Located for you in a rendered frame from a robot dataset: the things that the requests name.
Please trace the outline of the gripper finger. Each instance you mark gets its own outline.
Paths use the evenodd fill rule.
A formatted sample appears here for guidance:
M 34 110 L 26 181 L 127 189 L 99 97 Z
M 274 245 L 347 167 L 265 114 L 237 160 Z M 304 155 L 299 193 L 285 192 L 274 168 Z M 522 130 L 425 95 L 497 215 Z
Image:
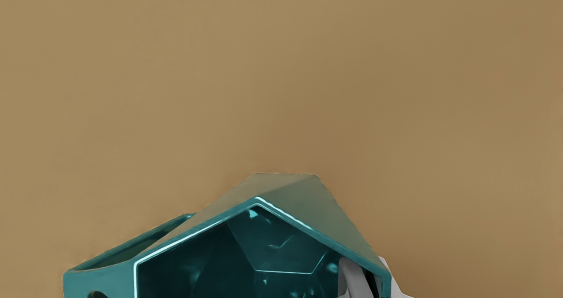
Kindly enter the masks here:
M 340 258 L 338 298 L 380 298 L 375 275 L 349 258 Z

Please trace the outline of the teal faceted mug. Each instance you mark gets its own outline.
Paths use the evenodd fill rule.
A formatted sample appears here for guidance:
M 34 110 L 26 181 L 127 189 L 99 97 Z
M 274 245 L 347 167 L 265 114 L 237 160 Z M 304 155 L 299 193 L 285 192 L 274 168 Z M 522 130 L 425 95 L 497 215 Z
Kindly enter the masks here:
M 340 262 L 373 298 L 392 274 L 314 174 L 255 173 L 197 213 L 69 269 L 64 298 L 338 298 Z

